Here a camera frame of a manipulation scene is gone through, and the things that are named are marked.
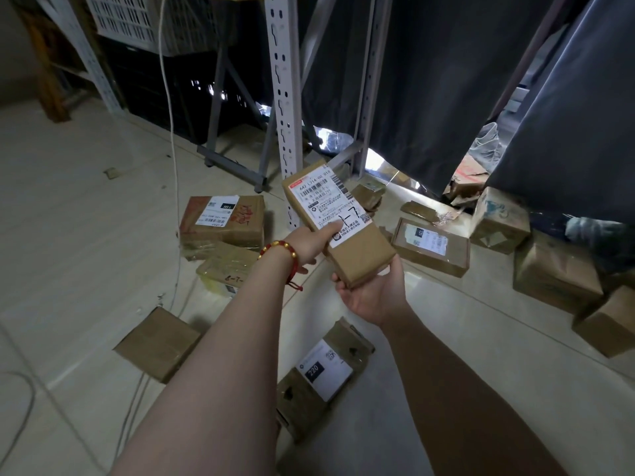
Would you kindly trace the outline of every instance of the right hand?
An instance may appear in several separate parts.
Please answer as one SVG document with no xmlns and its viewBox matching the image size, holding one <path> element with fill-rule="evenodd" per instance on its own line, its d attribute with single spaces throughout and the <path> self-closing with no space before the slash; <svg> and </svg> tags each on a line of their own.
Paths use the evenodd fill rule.
<svg viewBox="0 0 635 476">
<path fill-rule="evenodd" d="M 398 255 L 391 261 L 391 271 L 376 275 L 373 279 L 353 290 L 347 289 L 343 281 L 333 274 L 335 290 L 344 305 L 376 326 L 382 326 L 391 316 L 404 312 L 409 307 L 406 301 L 403 265 Z"/>
</svg>

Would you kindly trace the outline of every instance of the electrical cord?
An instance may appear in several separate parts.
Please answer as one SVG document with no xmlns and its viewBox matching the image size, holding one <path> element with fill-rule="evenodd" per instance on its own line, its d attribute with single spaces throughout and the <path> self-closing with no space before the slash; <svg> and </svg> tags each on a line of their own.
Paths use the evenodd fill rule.
<svg viewBox="0 0 635 476">
<path fill-rule="evenodd" d="M 15 448 L 16 444 L 18 444 L 18 440 L 20 439 L 20 436 L 22 436 L 22 432 L 24 432 L 25 428 L 27 427 L 28 419 L 31 417 L 33 406 L 35 406 L 36 403 L 36 385 L 33 383 L 30 377 L 18 371 L 3 371 L 0 373 L 0 375 L 16 376 L 24 379 L 24 381 L 28 384 L 28 390 L 30 391 L 30 399 L 28 400 L 27 411 L 26 413 L 24 413 L 24 417 L 22 418 L 22 422 L 20 423 L 18 431 L 15 433 L 15 436 L 13 436 L 13 439 L 11 440 L 9 449 L 6 450 L 6 453 L 4 453 L 2 460 L 0 460 L 1 472 L 4 464 L 6 463 L 6 460 L 9 459 L 9 456 L 11 456 L 13 449 Z"/>
<path fill-rule="evenodd" d="M 179 237 L 179 223 L 180 223 L 180 209 L 179 209 L 179 170 L 177 168 L 177 151 L 174 145 L 174 115 L 172 112 L 172 101 L 170 98 L 170 88 L 168 86 L 168 78 L 165 72 L 165 64 L 163 62 L 163 21 L 165 15 L 165 5 L 167 0 L 161 0 L 161 8 L 159 10 L 159 63 L 161 65 L 161 77 L 163 78 L 163 88 L 165 89 L 165 95 L 168 99 L 168 112 L 170 115 L 170 146 L 172 149 L 172 161 L 174 166 L 174 198 L 175 198 L 175 214 L 176 214 L 176 227 L 177 227 L 177 239 Z M 174 295 L 172 297 L 172 302 L 170 303 L 170 307 L 168 308 L 169 312 L 172 312 L 172 307 L 174 306 L 174 302 L 177 299 L 177 289 L 179 288 L 179 276 L 181 272 L 181 255 L 179 253 L 179 262 L 177 264 L 177 280 L 174 284 Z M 139 393 L 139 389 L 144 382 L 144 378 L 146 379 L 146 383 L 144 384 L 143 389 Z M 123 448 L 130 440 L 132 436 L 132 430 L 135 424 L 135 419 L 137 417 L 137 413 L 139 412 L 139 408 L 141 406 L 141 401 L 146 394 L 146 390 L 150 383 L 150 378 L 147 374 L 142 373 L 139 377 L 139 382 L 137 383 L 137 387 L 135 392 L 133 393 L 132 399 L 130 401 L 130 406 L 128 407 L 128 411 L 126 412 L 126 416 L 124 417 L 123 424 L 121 425 L 121 431 L 119 432 L 119 438 L 117 441 L 117 447 L 115 449 L 115 456 L 112 461 L 112 464 L 115 463 L 117 458 L 119 457 L 120 451 L 123 451 Z"/>
</svg>

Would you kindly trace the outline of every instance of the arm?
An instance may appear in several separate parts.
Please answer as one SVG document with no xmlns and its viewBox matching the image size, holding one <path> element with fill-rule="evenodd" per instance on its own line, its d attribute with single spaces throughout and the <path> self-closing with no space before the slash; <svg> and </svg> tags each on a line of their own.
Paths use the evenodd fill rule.
<svg viewBox="0 0 635 476">
<path fill-rule="evenodd" d="M 353 291 L 341 282 L 336 289 L 352 312 L 388 339 L 436 475 L 566 474 L 513 408 L 412 311 L 399 256 L 390 274 Z"/>
<path fill-rule="evenodd" d="M 301 227 L 286 241 L 300 266 L 315 263 L 341 227 Z M 253 266 L 150 408 L 113 475 L 274 474 L 278 337 L 292 264 L 290 252 L 278 247 Z"/>
</svg>

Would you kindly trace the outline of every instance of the forearm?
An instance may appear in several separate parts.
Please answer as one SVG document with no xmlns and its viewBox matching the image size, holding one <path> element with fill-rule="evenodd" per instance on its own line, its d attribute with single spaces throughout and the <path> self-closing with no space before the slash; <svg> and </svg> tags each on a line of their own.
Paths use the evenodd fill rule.
<svg viewBox="0 0 635 476">
<path fill-rule="evenodd" d="M 280 315 L 291 269 L 284 250 L 272 249 L 255 264 L 148 412 L 116 470 L 273 472 Z"/>
<path fill-rule="evenodd" d="M 565 474 L 513 408 L 411 309 L 382 330 L 437 476 Z"/>
</svg>

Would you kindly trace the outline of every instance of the dark gray curtain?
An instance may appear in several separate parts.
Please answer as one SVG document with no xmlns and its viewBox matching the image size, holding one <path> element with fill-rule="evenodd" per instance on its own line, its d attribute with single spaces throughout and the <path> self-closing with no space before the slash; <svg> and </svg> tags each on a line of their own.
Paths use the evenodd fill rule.
<svg viewBox="0 0 635 476">
<path fill-rule="evenodd" d="M 440 194 L 552 1 L 394 0 L 370 146 Z M 354 131 L 368 10 L 336 3 L 303 92 L 317 126 Z"/>
<path fill-rule="evenodd" d="M 635 0 L 592 0 L 489 178 L 538 210 L 635 224 Z"/>
</svg>

